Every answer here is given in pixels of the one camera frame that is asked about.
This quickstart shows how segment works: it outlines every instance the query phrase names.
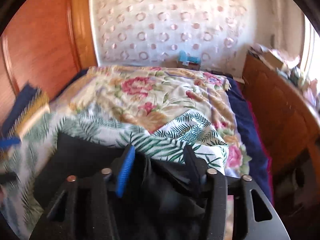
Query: metal screw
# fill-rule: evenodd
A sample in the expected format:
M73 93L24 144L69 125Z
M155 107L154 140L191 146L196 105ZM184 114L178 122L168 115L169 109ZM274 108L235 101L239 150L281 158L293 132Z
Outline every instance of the metal screw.
M104 168L101 170L101 173L104 175L112 173L112 170L110 168Z
M216 169L214 169L214 168L209 168L209 169L207 169L207 173L211 174L211 175L214 175L214 174L217 174L218 171Z
M75 175L71 175L71 176L67 177L68 182L75 182L76 179L77 179L77 177Z
M247 174L246 174L246 175L243 175L243 176L242 176L242 179L245 180L245 181L251 181L251 180L252 180L252 177L251 177L250 175L247 175Z

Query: navy blue bed sheet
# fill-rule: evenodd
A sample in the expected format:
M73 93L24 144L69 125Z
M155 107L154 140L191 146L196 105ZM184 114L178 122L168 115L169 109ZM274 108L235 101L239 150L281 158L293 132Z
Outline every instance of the navy blue bed sheet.
M227 95L231 109L236 115L237 129L247 148L247 154L252 158L249 162L249 173L272 203L273 195L268 173L269 158L260 141L247 101L242 96L236 81L229 77L228 80L231 89L227 91Z

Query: black cloth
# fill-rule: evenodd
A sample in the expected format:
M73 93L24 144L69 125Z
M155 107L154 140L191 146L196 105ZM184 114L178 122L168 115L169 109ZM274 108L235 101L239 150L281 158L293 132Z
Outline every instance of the black cloth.
M112 161L123 151L60 133L57 152L36 178L36 200L45 208L68 175L83 178L112 168ZM108 187L108 205L119 239L198 239L206 199L191 197L188 173L186 165L136 153L123 197Z

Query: floral bedspread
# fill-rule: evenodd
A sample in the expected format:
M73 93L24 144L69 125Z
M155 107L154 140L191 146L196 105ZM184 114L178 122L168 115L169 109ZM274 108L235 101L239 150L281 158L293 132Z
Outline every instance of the floral bedspread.
M96 102L110 117L153 133L190 109L199 111L229 145L226 169L249 173L245 145L225 93L223 76L187 69L111 66L91 68L55 102L54 109L78 113Z
M183 163L183 149L189 144L197 157L224 174L228 145L200 112L190 110L154 134L141 126L110 118L92 103L76 115L47 113L26 134L22 143L12 147L10 158L1 169L14 171L18 181L4 186L1 212L20 239L28 239L43 209L33 197L34 181L57 148L58 132L107 145L124 148L127 144L151 158Z

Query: bed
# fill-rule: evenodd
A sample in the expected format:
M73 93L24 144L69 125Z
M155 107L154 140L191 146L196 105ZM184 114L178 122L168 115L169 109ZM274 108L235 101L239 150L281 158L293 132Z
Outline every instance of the bed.
M54 152L56 132L69 127L69 134L77 137L86 136L84 139L89 137L88 140L105 144L117 141L118 147L125 145L127 141L121 132L113 141L108 141L101 134L93 136L96 128L92 124L106 124L105 120L109 118L109 128L123 126L123 129L132 129L132 132L138 129L139 134L146 138L154 136L177 140L183 137L187 143L193 144L196 154L207 153L207 162L212 167L232 176L252 175L269 200L273 201L270 158L260 140L250 103L242 96L237 83L232 78L208 72L160 67L108 66L92 67L87 71L87 67L96 65L96 60L92 37L88 36L91 33L88 5L86 0L81 0L84 5L79 1L27 0L1 36L1 123L27 81L34 87L40 87L52 100L51 114L41 116L23 139L23 149L12 149L5 161L8 164L16 158L19 149L24 156L21 163L28 163L29 156L34 166L34 169L23 167L18 172L22 184L17 196L19 204L7 198L6 209L2 209L13 231L21 238L28 237L42 213L42 208L32 196L33 182L30 178L34 179ZM43 6L31 12L31 8L39 3ZM135 83L143 83L143 86L137 87ZM171 96L172 84L179 89ZM151 100L151 92L157 98ZM128 98L133 100L134 107L124 112L121 104L128 104ZM183 120L185 125L189 119L193 126L199 128L196 132L205 134L202 143L199 143L201 136L197 135L198 139L192 141L185 132L172 132L180 125L177 124L179 120ZM61 125L60 120L71 121ZM89 132L83 133L82 121L88 125ZM218 157L210 159L215 147L219 148L219 152L215 153ZM43 157L39 154L39 159L35 161L34 151L45 151L46 154ZM159 156L159 152L148 151L146 154ZM171 149L166 156L159 158L182 162L181 155L176 153L175 149ZM227 164L228 156L232 156L232 161Z

